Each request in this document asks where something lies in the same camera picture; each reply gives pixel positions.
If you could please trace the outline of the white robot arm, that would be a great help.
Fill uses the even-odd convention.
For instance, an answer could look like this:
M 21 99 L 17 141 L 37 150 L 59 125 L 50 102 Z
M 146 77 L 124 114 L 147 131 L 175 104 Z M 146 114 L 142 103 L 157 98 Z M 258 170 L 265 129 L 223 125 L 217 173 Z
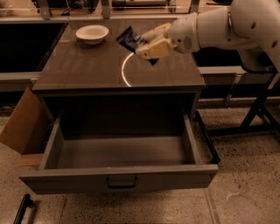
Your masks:
M 280 69 L 280 3 L 278 0 L 233 0 L 228 7 L 178 17 L 142 35 L 147 42 L 136 55 L 158 59 L 202 48 L 262 49 Z

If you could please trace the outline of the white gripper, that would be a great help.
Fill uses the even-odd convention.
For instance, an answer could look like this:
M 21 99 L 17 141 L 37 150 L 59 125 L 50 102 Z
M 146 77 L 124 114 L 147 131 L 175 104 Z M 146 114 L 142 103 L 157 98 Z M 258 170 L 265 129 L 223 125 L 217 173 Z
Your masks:
M 145 32 L 136 55 L 144 60 L 154 60 L 169 56 L 173 49 L 178 53 L 197 52 L 200 49 L 197 22 L 198 14 L 191 13 L 177 18 L 172 24 L 161 24 Z

